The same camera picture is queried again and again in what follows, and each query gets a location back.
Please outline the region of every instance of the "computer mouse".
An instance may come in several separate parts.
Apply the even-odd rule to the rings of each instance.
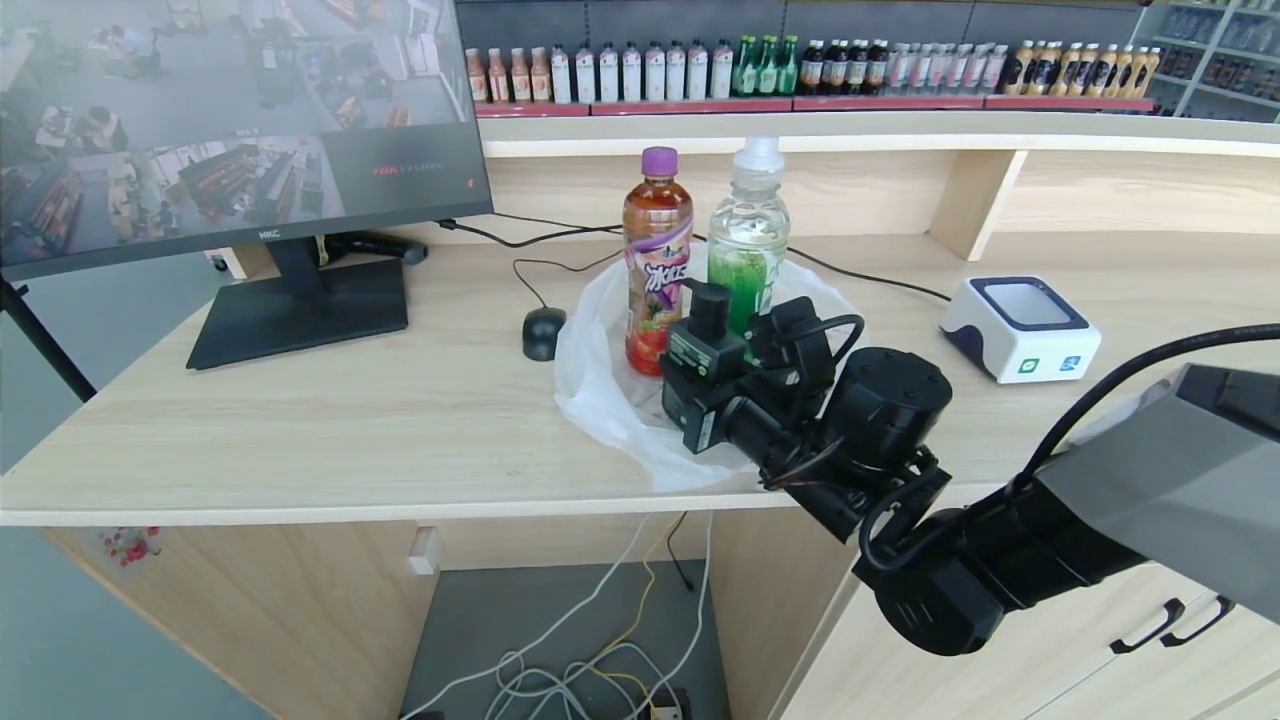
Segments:
[[[525,315],[521,329],[525,357],[547,363],[556,359],[556,337],[568,315],[559,307],[538,307]]]

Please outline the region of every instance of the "drawer handle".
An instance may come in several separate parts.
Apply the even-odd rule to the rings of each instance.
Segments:
[[[1156,628],[1155,630],[1152,630],[1151,634],[1148,634],[1147,637],[1142,638],[1140,641],[1138,641],[1134,644],[1129,644],[1129,643],[1124,642],[1124,638],[1116,638],[1116,639],[1111,641],[1111,644],[1107,646],[1107,647],[1111,648],[1111,652],[1114,652],[1116,655],[1125,655],[1125,653],[1129,653],[1129,652],[1133,652],[1133,651],[1138,650],[1139,647],[1142,647],[1142,646],[1149,643],[1151,641],[1156,639],[1157,637],[1160,637],[1161,633],[1164,633],[1165,630],[1167,630],[1169,628],[1171,628],[1174,623],[1176,623],[1178,620],[1181,619],[1183,612],[1187,612],[1187,606],[1183,605],[1183,601],[1178,600],[1176,597],[1171,597],[1167,601],[1165,601],[1164,607],[1165,607],[1165,615],[1166,616],[1165,616],[1165,621],[1161,623],[1158,628]]]
[[[1204,634],[1204,630],[1212,628],[1213,625],[1217,625],[1222,620],[1222,618],[1226,618],[1226,614],[1233,610],[1235,610],[1234,601],[1228,600],[1222,596],[1217,596],[1217,615],[1215,615],[1212,620],[1204,623],[1203,625],[1201,625],[1198,630],[1187,635],[1185,638],[1180,638],[1172,633],[1165,633],[1164,635],[1160,635],[1160,644],[1165,647],[1178,647],[1180,644],[1187,644],[1193,639]]]

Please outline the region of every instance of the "plastic bag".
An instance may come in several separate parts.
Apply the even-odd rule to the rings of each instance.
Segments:
[[[689,277],[707,277],[707,246],[695,243]],[[819,318],[856,313],[835,288],[813,272],[786,260],[773,288],[773,302],[808,295]],[[649,471],[657,492],[678,492],[718,483],[755,464],[730,443],[692,455],[681,432],[662,410],[662,378],[649,378],[627,364],[627,270],[622,260],[588,283],[577,310],[561,329],[556,346],[556,404],[564,416],[604,445],[626,451]],[[849,337],[847,328],[827,333],[831,346]],[[867,333],[859,340],[867,342]]]

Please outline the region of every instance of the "monitor base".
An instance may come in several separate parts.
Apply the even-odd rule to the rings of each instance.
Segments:
[[[288,277],[219,290],[187,368],[207,370],[408,327],[399,260],[315,274],[325,288],[317,296],[297,292]]]

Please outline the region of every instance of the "counter top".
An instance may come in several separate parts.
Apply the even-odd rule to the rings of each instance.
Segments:
[[[481,118],[486,158],[639,155],[650,145],[726,154],[749,135],[783,152],[1093,150],[1280,158],[1280,126],[1192,118],[1000,110]]]
[[[1160,342],[1275,320],[1276,240],[1037,234],[1002,242],[978,264],[916,236],[796,246],[943,292],[965,275],[1039,273],[1102,328],[1091,383]],[[586,263],[612,242],[521,255]],[[408,331],[204,373],[184,369],[207,309],[196,313],[0,478],[0,523],[328,523],[791,503],[755,489],[748,475],[655,495],[626,455],[564,420],[552,400],[552,365],[520,351],[520,324],[535,302],[511,273],[515,255],[494,246],[433,249],[426,263],[406,269]],[[566,309],[588,282],[554,268],[526,273],[548,302]],[[951,379],[955,401],[929,446],[957,483],[1007,479],[1088,387],[997,387],[940,336],[938,301],[819,273],[867,316],[873,343],[914,351]],[[1197,359],[1280,370],[1275,346]]]

